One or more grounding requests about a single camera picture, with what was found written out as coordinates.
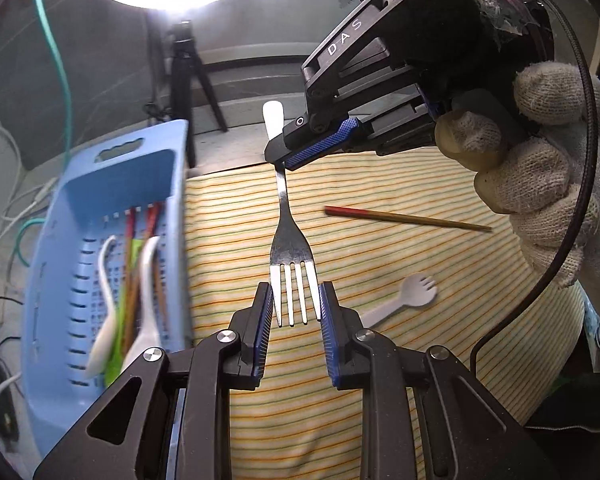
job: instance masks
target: gloved hand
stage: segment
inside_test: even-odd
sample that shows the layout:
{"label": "gloved hand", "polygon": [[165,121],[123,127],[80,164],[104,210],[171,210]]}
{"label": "gloved hand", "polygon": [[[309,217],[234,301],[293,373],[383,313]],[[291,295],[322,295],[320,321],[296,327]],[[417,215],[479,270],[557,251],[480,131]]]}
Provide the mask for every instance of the gloved hand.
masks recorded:
{"label": "gloved hand", "polygon": [[[600,81],[593,83],[600,132]],[[438,120],[436,143],[443,154],[478,171],[476,192],[494,212],[510,214],[526,261],[544,272],[571,221],[582,180],[586,124],[580,73],[557,62],[529,66],[514,82],[514,97],[526,117],[542,124],[539,137],[504,152],[493,121],[450,112]],[[586,218],[554,283],[568,286],[576,280],[600,314],[600,140]]]}

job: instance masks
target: fork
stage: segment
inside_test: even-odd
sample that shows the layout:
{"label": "fork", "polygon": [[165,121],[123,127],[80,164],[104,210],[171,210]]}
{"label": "fork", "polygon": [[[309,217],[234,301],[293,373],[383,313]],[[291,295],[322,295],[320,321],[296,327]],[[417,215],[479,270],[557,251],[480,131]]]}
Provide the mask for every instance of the fork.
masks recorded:
{"label": "fork", "polygon": [[[265,103],[262,107],[262,115],[264,116],[269,139],[282,133],[282,127],[284,126],[284,110],[282,103],[278,101],[269,101]],[[271,288],[273,290],[273,301],[276,307],[278,326],[282,326],[282,276],[280,266],[283,266],[285,269],[286,308],[288,311],[289,326],[294,325],[291,265],[294,266],[296,273],[302,322],[307,324],[301,264],[304,264],[306,278],[309,282],[309,290],[311,291],[311,298],[314,302],[315,317],[320,321],[320,295],[318,293],[318,277],[315,272],[314,255],[311,252],[309,243],[306,241],[302,231],[298,228],[291,215],[289,196],[286,191],[285,167],[282,163],[279,163],[275,165],[275,169],[276,184],[278,186],[278,200],[280,202],[280,220],[278,221],[278,228],[276,229],[276,234],[271,243],[269,275]]]}

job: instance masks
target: hand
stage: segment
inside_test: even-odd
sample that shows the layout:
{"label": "hand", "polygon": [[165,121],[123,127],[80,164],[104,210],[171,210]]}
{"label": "hand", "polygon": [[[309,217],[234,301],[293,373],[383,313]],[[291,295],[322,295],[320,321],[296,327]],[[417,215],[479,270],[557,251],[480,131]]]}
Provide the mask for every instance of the hand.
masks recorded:
{"label": "hand", "polygon": [[[600,132],[600,81],[593,83]],[[544,272],[571,221],[582,180],[586,124],[580,73],[557,62],[529,66],[514,82],[514,97],[520,111],[542,125],[539,137],[506,151],[493,121],[454,111],[439,119],[436,143],[443,154],[478,171],[476,192],[494,212],[510,214],[525,260]],[[600,140],[589,208],[554,283],[576,280],[600,314]]]}

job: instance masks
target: yellow striped tablecloth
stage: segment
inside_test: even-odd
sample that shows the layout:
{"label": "yellow striped tablecloth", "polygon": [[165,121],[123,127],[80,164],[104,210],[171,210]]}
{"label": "yellow striped tablecloth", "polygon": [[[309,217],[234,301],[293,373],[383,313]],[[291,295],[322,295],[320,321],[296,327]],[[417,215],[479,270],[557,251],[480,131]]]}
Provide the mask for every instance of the yellow striped tablecloth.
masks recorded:
{"label": "yellow striped tablecloth", "polygon": [[[372,309],[395,295],[405,276],[425,272],[438,282],[433,305],[404,310],[378,329],[408,348],[445,345],[466,364],[478,338],[537,279],[507,217],[491,212],[476,196],[473,177],[436,148],[382,158],[333,155],[287,174],[291,210],[314,252],[318,280],[334,283],[340,304],[359,312]],[[324,205],[488,224],[493,232],[327,217]],[[269,281],[277,223],[276,179],[269,165],[187,182],[196,342],[227,327],[235,310],[251,305],[258,282]],[[530,416],[557,377],[582,316],[576,288],[551,286],[480,353],[480,380],[518,421]],[[411,407],[423,476],[413,402]],[[273,328],[261,387],[232,392],[234,477],[358,478],[361,432],[362,393],[331,386],[315,316],[308,326]]]}

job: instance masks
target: basket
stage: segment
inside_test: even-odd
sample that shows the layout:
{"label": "basket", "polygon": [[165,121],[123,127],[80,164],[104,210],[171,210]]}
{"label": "basket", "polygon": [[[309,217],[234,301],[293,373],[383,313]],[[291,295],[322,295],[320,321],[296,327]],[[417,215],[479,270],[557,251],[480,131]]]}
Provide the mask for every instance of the basket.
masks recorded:
{"label": "basket", "polygon": [[171,121],[84,149],[58,184],[27,282],[22,376],[33,435],[45,456],[104,390],[84,368],[106,316],[97,276],[101,246],[118,304],[125,274],[125,211],[136,208],[136,238],[146,210],[160,204],[156,234],[167,320],[157,312],[167,351],[191,346],[184,233],[186,122]]}

